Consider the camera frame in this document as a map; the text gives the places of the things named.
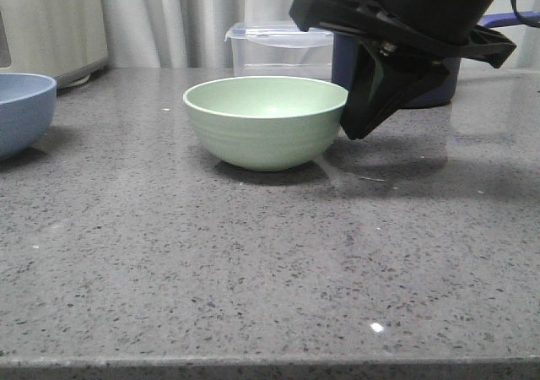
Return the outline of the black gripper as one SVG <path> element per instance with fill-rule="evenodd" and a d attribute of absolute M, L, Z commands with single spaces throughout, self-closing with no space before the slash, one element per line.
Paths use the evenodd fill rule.
<path fill-rule="evenodd" d="M 289 15 L 302 31 L 320 28 L 371 43 L 359 44 L 341 116 L 348 138 L 362 139 L 443 84 L 449 71 L 442 58 L 465 57 L 494 68 L 506 61 L 515 43 L 478 24 L 492 1 L 293 0 Z M 375 46 L 386 43 L 398 52 L 385 55 Z"/>

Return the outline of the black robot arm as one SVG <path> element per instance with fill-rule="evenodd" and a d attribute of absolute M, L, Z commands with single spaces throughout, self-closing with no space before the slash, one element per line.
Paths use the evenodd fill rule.
<path fill-rule="evenodd" d="M 516 45 L 479 25 L 494 0 L 293 0 L 302 31 L 348 35 L 357 43 L 343 131 L 362 139 L 410 101 L 439 88 L 447 59 L 500 68 Z"/>

